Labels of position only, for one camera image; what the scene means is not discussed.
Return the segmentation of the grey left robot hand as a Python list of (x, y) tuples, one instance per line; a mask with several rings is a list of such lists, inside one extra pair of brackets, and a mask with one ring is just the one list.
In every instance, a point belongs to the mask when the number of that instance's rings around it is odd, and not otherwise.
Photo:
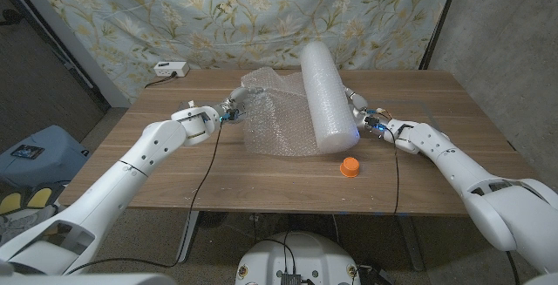
[(222, 123), (238, 124), (246, 118), (246, 104), (252, 95), (264, 92), (261, 87), (237, 87), (214, 109)]

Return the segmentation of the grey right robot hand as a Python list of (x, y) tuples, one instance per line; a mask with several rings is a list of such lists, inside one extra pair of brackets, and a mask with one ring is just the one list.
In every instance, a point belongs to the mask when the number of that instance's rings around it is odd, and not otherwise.
[(382, 138), (387, 132), (387, 124), (391, 115), (383, 108), (369, 108), (368, 102), (349, 87), (344, 87), (357, 129), (360, 132), (371, 132)]

